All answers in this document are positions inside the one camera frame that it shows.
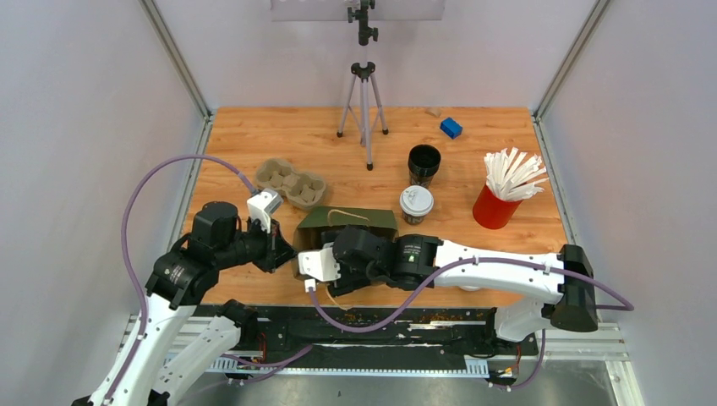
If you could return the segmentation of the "green paper bag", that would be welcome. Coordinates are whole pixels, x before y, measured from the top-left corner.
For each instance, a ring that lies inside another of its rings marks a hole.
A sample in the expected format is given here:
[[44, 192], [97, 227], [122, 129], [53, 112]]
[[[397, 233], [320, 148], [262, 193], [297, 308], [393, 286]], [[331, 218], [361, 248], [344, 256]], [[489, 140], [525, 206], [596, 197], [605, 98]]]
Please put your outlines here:
[[[298, 224], [292, 245], [296, 251], [318, 250], [336, 239], [346, 227], [363, 228], [372, 234], [386, 239], [394, 239], [398, 235], [398, 224], [391, 210], [366, 209], [356, 207], [317, 206]], [[360, 306], [356, 300], [348, 301], [351, 295], [372, 283], [362, 272], [340, 270], [341, 279], [329, 282], [320, 294], [322, 299], [329, 299], [341, 310], [351, 310]]]

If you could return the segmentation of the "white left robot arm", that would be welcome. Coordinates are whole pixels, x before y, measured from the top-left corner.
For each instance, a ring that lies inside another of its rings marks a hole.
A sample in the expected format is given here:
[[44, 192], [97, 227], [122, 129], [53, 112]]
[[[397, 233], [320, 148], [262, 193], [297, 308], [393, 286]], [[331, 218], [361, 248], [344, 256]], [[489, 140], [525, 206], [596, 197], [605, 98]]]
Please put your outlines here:
[[259, 338], [258, 313], [230, 299], [197, 338], [165, 361], [186, 321], [217, 284], [220, 271], [251, 263], [273, 273], [296, 257], [272, 217], [282, 202], [282, 197], [268, 192], [248, 199], [245, 230], [233, 204], [205, 204], [195, 215], [190, 233], [156, 260], [145, 285], [145, 308], [107, 377], [74, 404], [177, 405], [210, 364], [229, 349], [252, 348]]

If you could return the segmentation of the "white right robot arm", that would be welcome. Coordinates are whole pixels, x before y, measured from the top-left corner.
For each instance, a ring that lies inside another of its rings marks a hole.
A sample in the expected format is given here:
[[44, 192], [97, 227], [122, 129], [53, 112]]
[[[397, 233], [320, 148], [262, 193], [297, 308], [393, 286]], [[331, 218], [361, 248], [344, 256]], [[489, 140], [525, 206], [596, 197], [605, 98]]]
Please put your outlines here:
[[582, 247], [565, 244], [542, 255], [482, 250], [447, 239], [406, 234], [381, 237], [367, 228], [333, 232], [318, 251], [322, 282], [345, 283], [357, 276], [416, 293], [422, 288], [488, 288], [522, 295], [495, 310], [483, 333], [484, 345], [504, 353], [527, 335], [548, 326], [569, 332], [598, 328], [593, 269]]

